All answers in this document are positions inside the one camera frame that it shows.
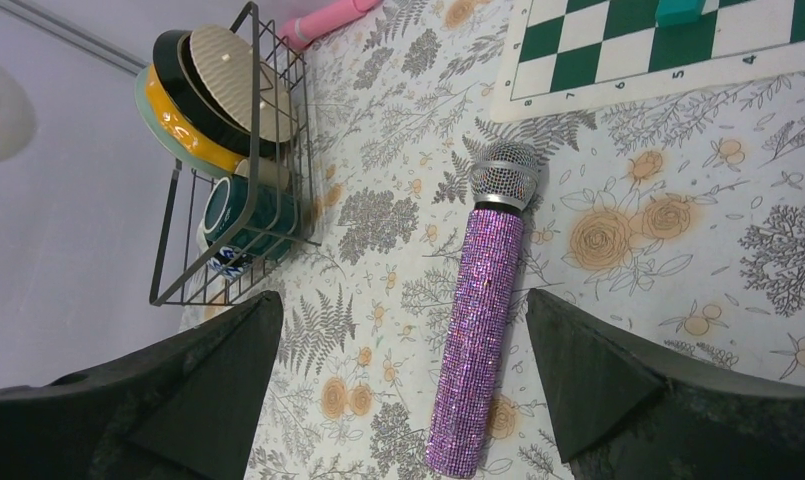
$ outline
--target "dark green mug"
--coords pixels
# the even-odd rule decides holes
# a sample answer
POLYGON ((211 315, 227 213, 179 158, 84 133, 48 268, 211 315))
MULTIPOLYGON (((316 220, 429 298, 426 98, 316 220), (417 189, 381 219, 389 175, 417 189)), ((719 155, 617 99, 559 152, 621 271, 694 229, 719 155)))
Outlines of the dark green mug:
MULTIPOLYGON (((246 224, 246 227, 264 229, 271 232, 296 236, 299 233, 299 215, 296 200, 293 195, 281 192, 280 208, 275 188, 258 185, 258 195, 255 201, 255 210, 246 224)), ((205 239, 215 242, 231 227, 246 206, 249 197, 249 181, 246 177, 231 175, 223 177, 214 185, 208 202, 205 205, 203 229, 205 239)), ((256 232, 248 228, 241 228, 231 237, 227 244, 256 256, 266 255, 272 260, 279 260, 293 246, 292 240, 282 240, 281 237, 267 233, 256 232), (246 248, 258 235, 263 235, 257 242, 246 248)))

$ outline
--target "tablecloth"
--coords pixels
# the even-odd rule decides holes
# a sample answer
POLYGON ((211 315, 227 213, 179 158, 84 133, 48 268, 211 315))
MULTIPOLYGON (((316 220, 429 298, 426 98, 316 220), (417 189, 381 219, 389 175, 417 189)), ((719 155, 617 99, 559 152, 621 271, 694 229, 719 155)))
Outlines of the tablecloth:
MULTIPOLYGON (((439 478, 423 455, 469 168, 497 139, 532 145, 548 175, 525 213, 478 478, 572 478, 529 344, 532 288, 805 385, 805 72, 494 124, 510 10, 386 0, 307 52, 322 246, 258 286, 286 314, 247 478, 439 478)), ((220 310, 188 309, 183 328, 220 310)))

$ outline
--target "microphone head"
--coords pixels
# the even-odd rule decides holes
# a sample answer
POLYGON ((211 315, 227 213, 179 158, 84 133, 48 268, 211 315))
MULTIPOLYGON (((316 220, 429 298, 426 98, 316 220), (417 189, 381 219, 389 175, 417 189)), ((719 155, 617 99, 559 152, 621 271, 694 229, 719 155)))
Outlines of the microphone head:
POLYGON ((532 199, 540 175, 530 145, 498 140, 482 148, 470 169, 475 202, 504 203, 520 210, 532 199))

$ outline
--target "teal block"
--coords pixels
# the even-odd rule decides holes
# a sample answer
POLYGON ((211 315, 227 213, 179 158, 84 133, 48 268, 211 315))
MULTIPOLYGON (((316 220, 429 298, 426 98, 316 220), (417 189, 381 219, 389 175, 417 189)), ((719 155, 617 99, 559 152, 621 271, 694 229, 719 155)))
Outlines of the teal block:
POLYGON ((655 10, 659 27, 693 23, 702 15, 705 0, 660 0, 655 10))

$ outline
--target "chessboard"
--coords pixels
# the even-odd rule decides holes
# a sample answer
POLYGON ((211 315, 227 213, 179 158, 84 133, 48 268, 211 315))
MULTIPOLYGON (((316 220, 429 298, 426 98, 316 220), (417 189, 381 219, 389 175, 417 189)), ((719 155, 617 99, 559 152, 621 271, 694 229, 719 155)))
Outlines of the chessboard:
POLYGON ((805 0, 706 0, 661 28, 659 0, 516 0, 490 116, 508 122, 805 70, 805 0))

